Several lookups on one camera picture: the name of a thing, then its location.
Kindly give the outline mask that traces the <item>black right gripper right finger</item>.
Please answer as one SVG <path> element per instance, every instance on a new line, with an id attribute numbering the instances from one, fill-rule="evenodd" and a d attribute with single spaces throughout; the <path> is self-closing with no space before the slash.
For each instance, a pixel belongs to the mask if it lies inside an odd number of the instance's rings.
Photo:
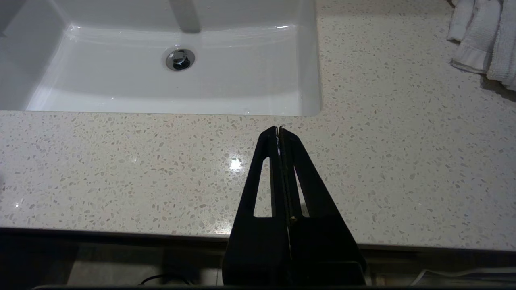
<path id="1" fill-rule="evenodd" d="M 300 138 L 280 128 L 287 228 L 297 285 L 365 285 L 367 263 Z"/>

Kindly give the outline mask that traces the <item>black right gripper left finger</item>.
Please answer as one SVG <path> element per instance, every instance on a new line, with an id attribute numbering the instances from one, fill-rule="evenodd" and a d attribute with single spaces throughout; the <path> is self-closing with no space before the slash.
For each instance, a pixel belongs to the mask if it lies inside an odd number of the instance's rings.
<path id="1" fill-rule="evenodd" d="M 285 285 L 289 261 L 285 186 L 279 156 L 278 128 L 262 132 L 248 170 L 227 249 L 224 285 Z M 270 217 L 254 216 L 263 161 L 270 162 Z"/>

